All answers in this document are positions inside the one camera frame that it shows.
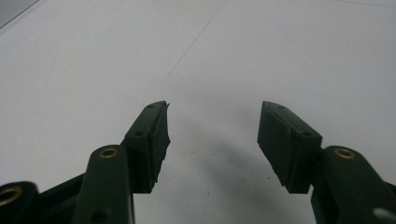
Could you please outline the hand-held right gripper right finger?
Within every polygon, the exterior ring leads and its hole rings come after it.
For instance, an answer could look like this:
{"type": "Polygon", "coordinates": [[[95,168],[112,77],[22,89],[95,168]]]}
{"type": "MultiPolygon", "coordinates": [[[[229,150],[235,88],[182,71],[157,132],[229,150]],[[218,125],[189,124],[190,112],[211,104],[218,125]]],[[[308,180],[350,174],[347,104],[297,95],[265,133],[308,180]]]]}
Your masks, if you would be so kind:
{"type": "Polygon", "coordinates": [[[289,193],[312,194],[317,224],[396,224],[396,186],[358,151],[321,141],[285,106],[262,103],[259,147],[289,193]]]}

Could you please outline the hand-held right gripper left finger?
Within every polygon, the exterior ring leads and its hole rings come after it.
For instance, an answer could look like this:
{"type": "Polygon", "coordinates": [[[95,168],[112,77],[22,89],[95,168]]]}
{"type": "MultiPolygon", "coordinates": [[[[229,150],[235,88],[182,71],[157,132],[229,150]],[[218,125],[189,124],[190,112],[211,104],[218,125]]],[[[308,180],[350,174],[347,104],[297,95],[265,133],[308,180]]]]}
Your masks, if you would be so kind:
{"type": "Polygon", "coordinates": [[[170,144],[167,109],[147,105],[120,144],[91,154],[72,224],[135,224],[134,195],[152,192],[170,144]]]}

